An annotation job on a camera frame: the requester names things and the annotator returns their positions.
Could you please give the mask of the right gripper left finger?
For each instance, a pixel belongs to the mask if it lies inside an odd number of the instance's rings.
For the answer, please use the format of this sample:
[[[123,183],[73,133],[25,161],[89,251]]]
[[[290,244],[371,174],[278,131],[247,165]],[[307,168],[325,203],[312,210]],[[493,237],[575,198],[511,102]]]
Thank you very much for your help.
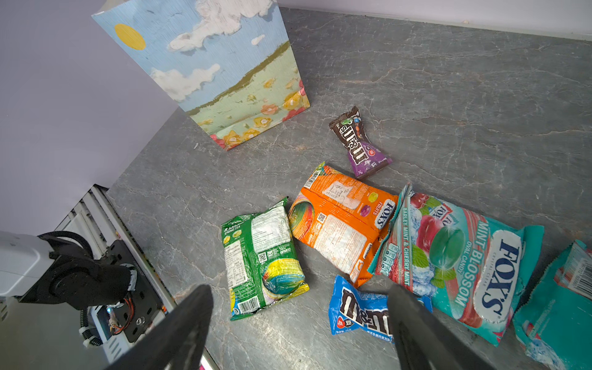
[[[214,309],[209,285],[197,286],[109,369],[199,369]]]

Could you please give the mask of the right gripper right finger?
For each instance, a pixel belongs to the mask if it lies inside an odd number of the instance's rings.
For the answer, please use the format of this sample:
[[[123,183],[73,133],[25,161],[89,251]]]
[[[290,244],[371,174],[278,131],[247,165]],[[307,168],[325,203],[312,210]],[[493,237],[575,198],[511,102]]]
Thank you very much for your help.
[[[404,287],[391,286],[387,307],[400,368],[493,368],[464,345]]]

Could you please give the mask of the blue M&M's packet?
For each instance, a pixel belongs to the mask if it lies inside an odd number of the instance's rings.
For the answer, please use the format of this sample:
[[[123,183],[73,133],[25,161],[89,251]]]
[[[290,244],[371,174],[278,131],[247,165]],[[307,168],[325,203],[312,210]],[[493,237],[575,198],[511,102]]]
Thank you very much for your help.
[[[429,298],[414,296],[432,313]],[[388,294],[360,293],[342,276],[336,276],[328,307],[331,333],[336,335],[361,328],[376,338],[393,343],[387,298]]]

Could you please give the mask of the green snack bag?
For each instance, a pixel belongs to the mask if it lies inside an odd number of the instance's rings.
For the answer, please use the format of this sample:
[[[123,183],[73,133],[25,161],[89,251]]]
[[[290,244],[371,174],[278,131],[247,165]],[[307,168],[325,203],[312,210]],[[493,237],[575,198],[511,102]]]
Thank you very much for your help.
[[[285,197],[264,212],[238,215],[221,225],[232,321],[309,291],[287,204]]]

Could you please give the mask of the illustrated paper gift bag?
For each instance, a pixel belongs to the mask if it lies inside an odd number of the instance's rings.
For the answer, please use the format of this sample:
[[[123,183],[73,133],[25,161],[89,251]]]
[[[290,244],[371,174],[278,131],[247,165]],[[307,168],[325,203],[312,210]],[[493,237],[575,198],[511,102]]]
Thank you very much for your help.
[[[93,18],[225,150],[310,106],[275,1],[107,1]]]

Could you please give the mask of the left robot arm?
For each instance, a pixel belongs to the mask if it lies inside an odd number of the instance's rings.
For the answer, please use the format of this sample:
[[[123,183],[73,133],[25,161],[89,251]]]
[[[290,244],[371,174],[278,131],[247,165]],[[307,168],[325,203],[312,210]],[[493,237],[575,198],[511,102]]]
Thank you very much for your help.
[[[133,265],[94,258],[90,244],[71,231],[39,236],[1,233],[1,300],[68,304],[77,310],[123,301],[137,285]]]

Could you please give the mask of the Fox's mint blossom candy bag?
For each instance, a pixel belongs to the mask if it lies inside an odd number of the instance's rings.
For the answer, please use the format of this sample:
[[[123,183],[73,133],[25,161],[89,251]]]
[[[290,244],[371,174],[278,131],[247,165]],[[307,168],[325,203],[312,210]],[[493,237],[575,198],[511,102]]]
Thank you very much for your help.
[[[417,193],[399,194],[370,265],[498,346],[537,266],[545,229],[512,228],[482,214]]]

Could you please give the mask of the teal Fox's candy bag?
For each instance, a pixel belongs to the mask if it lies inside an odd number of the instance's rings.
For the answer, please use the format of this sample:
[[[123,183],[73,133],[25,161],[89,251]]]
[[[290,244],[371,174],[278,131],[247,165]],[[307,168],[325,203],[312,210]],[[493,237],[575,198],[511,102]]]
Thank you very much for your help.
[[[528,357],[550,369],[591,368],[591,248],[575,240],[513,316]]]

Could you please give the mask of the orange Fox's candy bag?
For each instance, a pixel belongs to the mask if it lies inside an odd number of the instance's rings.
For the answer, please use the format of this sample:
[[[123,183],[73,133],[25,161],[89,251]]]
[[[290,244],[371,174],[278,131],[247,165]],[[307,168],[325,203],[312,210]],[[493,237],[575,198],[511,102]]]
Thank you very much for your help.
[[[319,164],[291,205],[292,235],[315,249],[360,287],[379,242],[397,209],[399,197]]]

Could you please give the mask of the purple M&M's packet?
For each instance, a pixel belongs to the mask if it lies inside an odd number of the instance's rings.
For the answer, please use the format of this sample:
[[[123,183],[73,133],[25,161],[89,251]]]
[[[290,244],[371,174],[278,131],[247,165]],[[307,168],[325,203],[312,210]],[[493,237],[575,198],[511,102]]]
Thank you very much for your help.
[[[364,180],[393,162],[370,142],[357,106],[331,121],[328,126],[347,150],[357,180]]]

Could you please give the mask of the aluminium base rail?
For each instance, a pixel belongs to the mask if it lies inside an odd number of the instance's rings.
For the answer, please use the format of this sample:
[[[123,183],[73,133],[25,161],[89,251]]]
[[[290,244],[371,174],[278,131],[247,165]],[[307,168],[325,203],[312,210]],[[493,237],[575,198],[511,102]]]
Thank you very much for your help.
[[[86,309],[110,369],[215,369],[205,348],[210,302],[178,307],[106,197],[94,186],[54,232],[51,297]]]

